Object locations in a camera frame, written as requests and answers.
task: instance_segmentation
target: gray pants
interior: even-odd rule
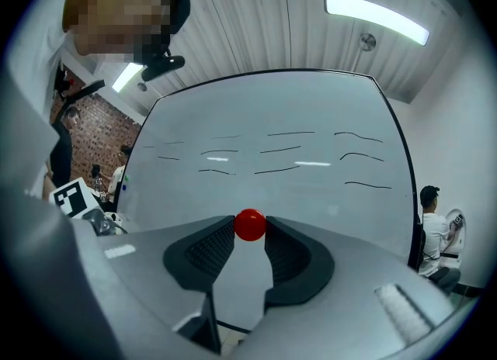
[[[441,268],[438,272],[433,273],[432,276],[435,277],[439,273],[442,277],[436,279],[436,281],[432,279],[430,280],[435,283],[438,288],[444,291],[447,296],[449,296],[461,278],[461,271],[455,268]]]

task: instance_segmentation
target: person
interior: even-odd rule
[[[120,61],[143,59],[146,55],[164,53],[164,39],[177,33],[189,15],[187,8],[178,9],[179,0],[35,0],[25,12],[16,32],[5,49],[2,66],[9,82],[13,98],[21,95],[26,101],[22,107],[31,106],[42,122],[37,132],[43,136],[36,149],[41,155],[33,160],[44,159],[57,142],[49,125],[50,110],[54,101],[54,82],[60,50],[65,41],[72,42],[81,55],[114,54]],[[34,196],[41,197],[43,179],[48,170],[34,165],[38,171],[29,172],[36,182],[25,187]]]
[[[119,182],[123,179],[124,169],[126,168],[127,159],[131,155],[131,147],[123,145],[121,147],[121,152],[119,152],[119,162],[122,164],[120,167],[116,168],[112,177],[100,173],[100,176],[108,182],[107,192],[111,195],[116,194],[116,187]]]
[[[419,193],[423,230],[426,234],[419,274],[432,279],[436,277],[433,281],[449,295],[459,282],[461,272],[456,268],[440,267],[440,244],[442,239],[451,241],[461,225],[452,222],[449,227],[445,217],[435,214],[439,190],[439,188],[429,185],[425,186]]]
[[[75,106],[69,106],[61,120],[52,124],[59,134],[59,141],[50,154],[52,182],[56,188],[69,183],[71,179],[72,140],[70,130],[79,123],[80,113]]]

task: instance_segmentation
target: ceiling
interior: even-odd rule
[[[185,67],[151,81],[146,92],[137,89],[138,74],[116,96],[146,116],[159,96],[204,81],[267,69],[315,68],[370,74],[387,96],[409,103],[448,48],[460,19],[457,6],[453,0],[368,1],[427,28],[428,43],[422,47],[383,26],[331,16],[324,0],[191,0],[190,18],[170,47],[173,55],[185,57]],[[361,51],[361,33],[376,37],[371,52]],[[107,83],[114,83],[126,66],[94,57],[78,60]]]

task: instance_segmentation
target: fluorescent ceiling light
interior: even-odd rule
[[[429,31],[416,22],[366,0],[325,0],[325,8],[329,14],[351,16],[385,26],[413,39],[422,46],[428,41]]]
[[[315,161],[295,161],[299,165],[320,165],[322,167],[329,167],[332,163],[316,163]]]
[[[138,73],[140,69],[142,69],[142,67],[143,66],[139,64],[128,64],[124,68],[123,73],[119,75],[112,88],[117,92],[121,91],[126,83],[128,83],[128,81],[131,80],[133,76],[135,76],[135,74]]]

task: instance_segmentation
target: brick wall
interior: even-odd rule
[[[74,84],[68,95],[79,91],[85,84],[71,71],[68,78],[74,79]],[[62,106],[60,97],[57,97],[52,106],[50,121]],[[84,97],[75,103],[81,112],[79,124],[71,130],[72,138],[72,166],[71,180],[83,177],[87,185],[93,187],[90,175],[92,166],[100,164],[100,171],[108,176],[120,166],[118,154],[121,145],[133,146],[140,125],[114,108],[100,95],[94,94]]]

